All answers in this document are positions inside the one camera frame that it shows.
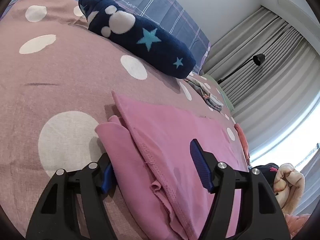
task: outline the star pattern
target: star pattern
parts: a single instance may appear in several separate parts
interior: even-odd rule
[[[143,37],[138,40],[137,44],[145,44],[147,51],[150,51],[153,42],[161,42],[161,40],[156,36],[157,28],[153,31],[148,32],[145,28],[143,29]]]
[[[182,61],[183,60],[183,57],[181,58],[181,59],[178,59],[178,57],[177,57],[177,61],[175,62],[175,63],[173,63],[174,65],[176,65],[177,66],[177,68],[179,67],[179,66],[183,66],[183,64],[182,64]]]

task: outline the white polka dot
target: white polka dot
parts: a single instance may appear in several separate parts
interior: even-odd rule
[[[102,29],[101,29],[101,35],[102,35],[103,37],[108,38],[108,37],[110,36],[110,34],[111,34],[111,30],[110,30],[110,28],[109,28],[108,26],[102,27]]]
[[[93,117],[78,111],[57,114],[46,122],[39,135],[38,152],[50,177],[58,169],[80,170],[99,160],[102,152],[94,131],[97,125]]]
[[[234,141],[236,139],[235,135],[233,134],[233,132],[231,131],[231,129],[229,127],[227,128],[227,133],[228,133],[231,140]]]
[[[116,34],[122,34],[129,31],[134,23],[136,18],[127,12],[117,11],[113,15],[111,15],[109,19],[110,29]]]
[[[144,80],[147,78],[148,74],[144,65],[135,57],[123,55],[120,61],[132,77],[139,80]]]
[[[190,92],[188,91],[188,89],[184,86],[184,84],[182,84],[181,82],[179,82],[180,84],[180,87],[182,88],[184,94],[186,95],[186,98],[191,101],[192,100],[192,97],[191,97],[191,94]]]
[[[46,46],[54,43],[55,40],[56,40],[56,35],[54,34],[48,34],[48,35],[43,35],[43,36],[33,38],[21,46],[19,53],[30,54],[30,53],[38,52],[41,49],[44,49]]]
[[[114,14],[117,11],[117,7],[114,5],[109,5],[104,11],[106,14]]]
[[[88,26],[92,22],[92,20],[95,18],[95,16],[98,14],[98,11],[91,12],[87,18]]]
[[[73,13],[75,14],[75,16],[78,16],[78,17],[83,16],[83,13],[80,10],[79,6],[76,6],[76,7],[73,8]]]
[[[26,19],[29,22],[41,21],[47,14],[47,8],[45,6],[31,5],[26,10]]]

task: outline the window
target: window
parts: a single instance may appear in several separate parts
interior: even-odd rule
[[[309,117],[274,149],[252,161],[252,166],[291,163],[298,171],[315,155],[320,144],[320,104]]]

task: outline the pink polka dot bedsheet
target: pink polka dot bedsheet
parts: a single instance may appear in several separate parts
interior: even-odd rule
[[[87,30],[74,0],[19,0],[0,22],[0,205],[25,235],[59,168],[82,169],[104,152],[94,129],[119,114],[112,91],[218,120],[246,161],[226,106],[210,108],[185,81],[167,76]],[[209,80],[193,74],[220,101]],[[117,237],[147,239],[116,188],[105,207]]]

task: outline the white mickey mouse print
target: white mickey mouse print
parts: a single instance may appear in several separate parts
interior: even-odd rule
[[[95,16],[98,14],[99,11],[91,12],[87,18],[88,26],[92,22],[92,20],[95,18]]]
[[[136,22],[136,18],[133,14],[117,11],[114,5],[110,5],[105,9],[106,14],[111,14],[109,19],[109,26],[101,28],[102,36],[108,38],[111,32],[115,34],[123,34],[128,32]]]

